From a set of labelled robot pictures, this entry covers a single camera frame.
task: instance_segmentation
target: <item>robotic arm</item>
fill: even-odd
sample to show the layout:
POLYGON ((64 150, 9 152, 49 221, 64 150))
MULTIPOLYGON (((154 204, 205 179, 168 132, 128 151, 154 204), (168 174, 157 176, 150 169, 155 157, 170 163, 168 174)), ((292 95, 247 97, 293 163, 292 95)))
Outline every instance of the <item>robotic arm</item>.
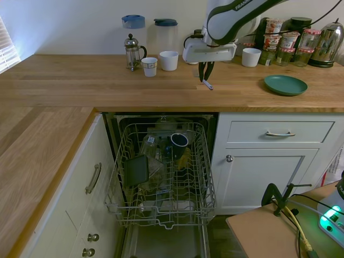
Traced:
POLYGON ((188 40, 183 52, 184 61, 199 62, 199 79, 212 89, 206 80, 214 62, 232 60, 237 48, 236 39, 255 31, 260 14, 280 2, 285 0, 209 0, 203 38, 188 40))

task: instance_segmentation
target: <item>dishwasher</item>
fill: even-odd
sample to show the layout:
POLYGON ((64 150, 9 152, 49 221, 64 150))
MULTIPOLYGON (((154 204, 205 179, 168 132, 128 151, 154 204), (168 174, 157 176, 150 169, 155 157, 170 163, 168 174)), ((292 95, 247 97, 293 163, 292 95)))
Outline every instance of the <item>dishwasher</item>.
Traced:
POLYGON ((108 113, 106 120, 115 167, 105 205, 126 228, 120 257, 209 258, 206 225, 214 217, 216 197, 208 145, 213 144, 216 115, 108 113), (173 133, 188 138, 177 160, 164 155, 163 143, 173 133), (147 137, 158 142, 155 160, 161 167, 151 174, 149 159, 148 182, 128 187, 125 162, 140 156, 147 137))

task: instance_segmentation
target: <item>spice jar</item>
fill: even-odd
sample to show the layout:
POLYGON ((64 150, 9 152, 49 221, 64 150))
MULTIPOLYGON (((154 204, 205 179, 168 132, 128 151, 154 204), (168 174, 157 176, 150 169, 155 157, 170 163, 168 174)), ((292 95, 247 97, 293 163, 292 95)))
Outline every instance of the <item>spice jar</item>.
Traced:
POLYGON ((267 18, 267 27, 265 29, 265 33, 279 33, 282 28, 284 20, 275 19, 275 18, 267 18))
POLYGON ((276 52, 269 52, 269 51, 263 50, 258 63, 264 66, 271 66, 273 63, 273 60, 275 59, 275 56, 276 56, 276 52))
POLYGON ((282 34, 281 45, 282 48, 294 48, 297 37, 300 36, 300 33, 297 31, 292 31, 282 34))
POLYGON ((263 50, 269 52, 275 52, 277 50, 278 43, 280 42, 280 35, 264 35, 263 50))
POLYGON ((320 34, 320 30, 313 30, 311 28, 305 29, 301 37, 299 48, 313 50, 316 46, 320 34))
POLYGON ((279 48, 277 53, 276 64, 279 66, 287 66, 295 51, 295 48, 279 48))
POLYGON ((312 56, 314 50, 309 49, 298 49, 295 55, 294 64, 299 67, 305 67, 308 64, 309 59, 312 56))

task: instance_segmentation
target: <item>cup on countertop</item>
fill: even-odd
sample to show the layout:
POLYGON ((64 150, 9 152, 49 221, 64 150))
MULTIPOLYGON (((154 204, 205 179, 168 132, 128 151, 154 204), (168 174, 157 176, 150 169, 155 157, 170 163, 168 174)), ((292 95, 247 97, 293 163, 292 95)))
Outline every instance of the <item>cup on countertop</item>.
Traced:
POLYGON ((174 71, 178 65, 178 52, 163 51, 159 54, 161 69, 164 71, 174 71))
POLYGON ((146 77, 154 77, 156 75, 157 59, 156 58, 143 58, 141 64, 145 71, 146 77))
POLYGON ((244 48, 242 50, 241 64, 246 67, 256 67, 261 53, 256 48, 244 48))

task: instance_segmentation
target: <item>black container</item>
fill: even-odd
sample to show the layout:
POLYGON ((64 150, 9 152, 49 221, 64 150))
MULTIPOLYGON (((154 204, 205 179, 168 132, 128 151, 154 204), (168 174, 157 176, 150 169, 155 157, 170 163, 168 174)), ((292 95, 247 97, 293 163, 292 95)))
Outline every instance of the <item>black container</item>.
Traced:
POLYGON ((256 37, 254 39, 254 48, 257 48, 259 50, 263 50, 264 34, 265 34, 266 27, 267 27, 267 17, 264 17, 260 20, 259 26, 255 32, 256 37))
POLYGON ((189 144, 188 138, 181 133, 174 133, 171 135, 171 143, 173 149, 173 159, 179 160, 185 151, 185 148, 189 144))

